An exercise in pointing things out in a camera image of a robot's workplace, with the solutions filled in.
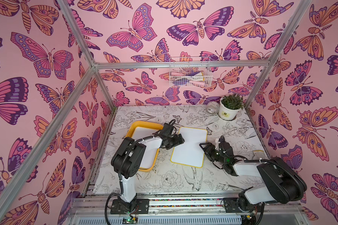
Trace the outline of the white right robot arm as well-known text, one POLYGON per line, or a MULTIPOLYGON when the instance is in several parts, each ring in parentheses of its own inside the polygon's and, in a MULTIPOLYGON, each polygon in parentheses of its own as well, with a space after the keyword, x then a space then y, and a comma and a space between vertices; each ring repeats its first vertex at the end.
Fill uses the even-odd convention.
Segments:
POLYGON ((224 198, 225 207, 234 211, 252 212, 262 203, 299 201, 307 191, 305 181, 281 158, 247 159, 235 155, 232 146, 221 136, 217 145, 200 143, 205 156, 218 169, 230 176, 252 176, 261 178, 263 184, 241 191, 237 199, 224 198))

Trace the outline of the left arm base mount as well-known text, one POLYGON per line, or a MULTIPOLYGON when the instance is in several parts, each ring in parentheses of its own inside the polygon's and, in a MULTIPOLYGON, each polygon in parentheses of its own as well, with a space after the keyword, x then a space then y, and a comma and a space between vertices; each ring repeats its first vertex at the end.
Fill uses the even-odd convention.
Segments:
POLYGON ((134 198, 130 203, 125 202, 121 198, 115 199, 112 203, 110 214, 148 214, 149 212, 149 199, 136 199, 134 198))

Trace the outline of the yellow-framed whiteboard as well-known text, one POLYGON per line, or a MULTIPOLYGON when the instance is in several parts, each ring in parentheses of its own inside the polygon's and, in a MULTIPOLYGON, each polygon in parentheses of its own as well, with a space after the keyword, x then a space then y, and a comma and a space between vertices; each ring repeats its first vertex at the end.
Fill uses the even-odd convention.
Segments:
POLYGON ((182 135, 185 142, 173 148, 170 161, 183 166, 202 168, 204 151, 200 144, 207 142, 207 130, 181 127, 179 134, 182 135))
MULTIPOLYGON (((131 138, 137 140, 140 138, 151 136, 156 131, 158 130, 152 129, 152 128, 145 128, 145 127, 136 127, 131 138)), ((156 156, 159 150, 158 143, 159 143, 159 140, 144 141, 144 145, 146 146, 146 149, 145 149, 145 153, 143 155, 143 158, 140 164, 140 168, 139 168, 140 171, 147 172, 147 171, 152 170, 152 167, 155 165, 156 156)))

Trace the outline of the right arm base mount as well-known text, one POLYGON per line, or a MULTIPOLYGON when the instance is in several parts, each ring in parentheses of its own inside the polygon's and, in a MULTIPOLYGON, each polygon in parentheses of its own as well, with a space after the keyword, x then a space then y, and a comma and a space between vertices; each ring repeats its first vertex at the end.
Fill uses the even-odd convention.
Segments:
POLYGON ((262 212, 264 203, 251 204, 245 197, 245 193, 252 188, 245 189, 238 194, 237 198, 227 197, 223 198, 221 205, 225 208, 226 213, 245 213, 254 215, 257 212, 262 212))

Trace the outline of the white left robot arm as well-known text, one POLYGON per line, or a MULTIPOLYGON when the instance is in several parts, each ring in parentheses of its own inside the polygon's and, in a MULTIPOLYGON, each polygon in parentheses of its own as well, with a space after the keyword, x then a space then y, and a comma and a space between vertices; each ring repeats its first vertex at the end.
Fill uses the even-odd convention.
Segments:
POLYGON ((118 175, 120 192, 112 192, 107 198, 115 196, 111 214, 134 213, 140 208, 138 204, 137 192, 135 190, 135 181, 133 176, 140 169, 143 159, 147 159, 144 154, 147 150, 157 150, 165 148, 167 150, 185 143, 181 134, 176 133, 174 124, 175 119, 165 123, 162 129, 152 132, 149 136, 140 136, 139 138, 126 137, 116 153, 114 154, 111 165, 118 175))

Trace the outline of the yellow storage tray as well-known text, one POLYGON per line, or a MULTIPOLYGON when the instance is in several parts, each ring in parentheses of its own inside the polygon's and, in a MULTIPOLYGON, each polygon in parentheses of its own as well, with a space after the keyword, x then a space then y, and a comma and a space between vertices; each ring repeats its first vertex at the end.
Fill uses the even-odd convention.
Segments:
MULTIPOLYGON (((127 135, 126 135, 126 137, 130 137, 131 138, 131 136, 132 136, 132 134, 134 133, 134 130, 135 130, 135 128, 136 127, 147 127, 147 128, 152 128, 152 129, 157 129, 158 131, 159 130, 162 130, 162 128, 163 128, 163 125, 161 125, 161 124, 158 124, 158 123, 153 123, 153 122, 145 122, 145 121, 136 121, 136 122, 134 122, 132 125, 131 125, 131 127, 130 127, 130 129, 129 129, 129 131, 127 132, 127 135)), ((152 140, 159 140, 159 143, 158 143, 158 148, 160 149, 160 146, 161 146, 161 143, 162 143, 162 139, 161 138, 159 138, 159 137, 153 137, 153 134, 151 135, 151 136, 149 136, 150 138, 149 139, 147 139, 147 140, 150 140, 150 141, 152 141, 152 140)))

